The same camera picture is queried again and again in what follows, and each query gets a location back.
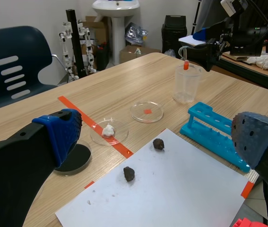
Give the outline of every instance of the black disc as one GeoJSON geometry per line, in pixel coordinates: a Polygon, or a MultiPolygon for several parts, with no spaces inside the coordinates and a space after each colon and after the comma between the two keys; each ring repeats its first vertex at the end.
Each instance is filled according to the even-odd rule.
{"type": "Polygon", "coordinates": [[[67,159],[54,172],[60,175],[74,175],[81,172],[91,158],[91,150],[81,144],[76,144],[67,159]]]}

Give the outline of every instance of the black pole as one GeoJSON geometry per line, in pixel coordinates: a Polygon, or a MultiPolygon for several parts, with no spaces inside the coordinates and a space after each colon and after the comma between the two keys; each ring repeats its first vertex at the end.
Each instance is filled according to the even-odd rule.
{"type": "Polygon", "coordinates": [[[193,35],[195,32],[195,27],[197,25],[197,17],[198,17],[198,13],[199,13],[199,9],[200,9],[200,4],[201,4],[202,0],[199,0],[198,2],[198,6],[197,6],[197,11],[196,11],[196,15],[195,15],[195,20],[194,23],[192,23],[192,30],[191,30],[191,34],[193,35]]]}
{"type": "Polygon", "coordinates": [[[75,10],[68,9],[66,10],[66,12],[67,12],[68,21],[71,22],[72,30],[73,30],[72,45],[73,45],[74,56],[76,59],[76,67],[77,67],[78,76],[79,78],[83,78],[86,76],[86,71],[85,71],[85,66],[83,64],[83,59],[82,59],[82,52],[81,52],[75,10]]]}

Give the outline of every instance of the gray gripper pad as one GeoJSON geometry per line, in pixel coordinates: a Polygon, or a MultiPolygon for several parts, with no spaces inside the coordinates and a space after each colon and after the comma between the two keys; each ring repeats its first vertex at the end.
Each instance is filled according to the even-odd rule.
{"type": "Polygon", "coordinates": [[[254,169],[268,147],[268,117],[250,112],[237,114],[232,122],[232,139],[238,155],[254,169]]]}

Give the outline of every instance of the plastic beaker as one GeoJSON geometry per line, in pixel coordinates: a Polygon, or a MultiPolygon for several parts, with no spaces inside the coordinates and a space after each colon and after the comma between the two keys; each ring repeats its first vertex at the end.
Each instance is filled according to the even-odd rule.
{"type": "Polygon", "coordinates": [[[187,70],[183,66],[177,67],[173,98],[180,103],[194,101],[201,75],[202,68],[197,65],[189,64],[187,70]]]}

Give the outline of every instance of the cotton ball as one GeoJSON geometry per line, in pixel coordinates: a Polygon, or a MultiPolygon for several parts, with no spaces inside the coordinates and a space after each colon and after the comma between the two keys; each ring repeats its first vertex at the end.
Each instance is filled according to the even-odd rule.
{"type": "Polygon", "coordinates": [[[108,124],[103,130],[102,130],[102,136],[103,137],[110,137],[115,134],[115,129],[113,126],[108,124]]]}

